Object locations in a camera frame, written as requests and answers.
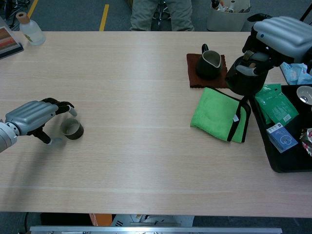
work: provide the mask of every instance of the green towel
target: green towel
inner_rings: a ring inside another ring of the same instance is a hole
[[[230,130],[235,125],[233,118],[239,101],[215,89],[205,88],[193,115],[191,126],[200,128],[221,140],[229,140]],[[249,105],[242,103],[240,120],[233,141],[238,143],[245,141],[250,112]]]

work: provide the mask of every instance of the person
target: person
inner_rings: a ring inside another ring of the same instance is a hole
[[[166,0],[171,15],[172,31],[194,31],[191,0]],[[150,31],[159,0],[134,0],[131,31]]]

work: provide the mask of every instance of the black tray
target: black tray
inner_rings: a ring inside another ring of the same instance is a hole
[[[312,171],[312,157],[309,156],[300,142],[301,130],[303,128],[312,128],[312,111],[311,106],[300,101],[296,94],[297,88],[300,86],[282,85],[283,94],[299,113],[285,126],[287,131],[298,141],[298,144],[283,153],[280,153],[270,142],[266,132],[273,124],[265,123],[258,102],[254,97],[250,98],[250,105],[257,120],[270,165],[274,171],[279,173]]]

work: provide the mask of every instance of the gray floor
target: gray floor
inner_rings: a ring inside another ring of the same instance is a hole
[[[193,24],[196,31],[207,31],[206,18],[209,0],[193,0]],[[251,14],[291,16],[299,19],[311,0],[250,0]],[[128,31],[131,9],[124,0],[39,0],[32,15],[44,31],[98,31],[105,4],[109,4],[106,31]],[[306,19],[312,21],[312,14]],[[245,23],[242,31],[250,31],[252,23]],[[170,31],[170,22],[164,22],[162,31]],[[0,213],[0,233],[17,234],[24,230],[25,213]],[[40,225],[39,213],[30,213],[28,227]],[[280,227],[285,234],[312,233],[312,219],[256,218],[256,217],[203,217],[194,219],[200,227]]]
[[[207,14],[210,0],[193,0],[193,24],[196,31],[207,31]],[[250,0],[251,13],[271,16],[290,16],[299,19],[311,0]],[[44,31],[98,31],[104,5],[109,4],[106,31],[128,31],[131,9],[125,0],[39,0],[32,15]],[[306,22],[312,21],[312,14]],[[242,31],[250,31],[247,22]],[[162,31],[170,31],[171,24],[164,21]]]

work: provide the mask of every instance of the plastic bag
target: plastic bag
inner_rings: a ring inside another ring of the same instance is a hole
[[[279,88],[255,96],[255,99],[274,123],[280,122],[285,126],[299,114]]]
[[[262,89],[256,94],[257,97],[260,97],[262,95],[264,95],[265,93],[271,92],[275,90],[276,94],[281,93],[282,92],[282,86],[281,84],[265,84],[263,85]],[[263,118],[265,120],[266,124],[272,123],[271,118],[269,117],[269,115],[263,110],[263,108],[260,106]]]
[[[312,84],[312,76],[307,73],[304,63],[282,63],[281,70],[288,84]]]

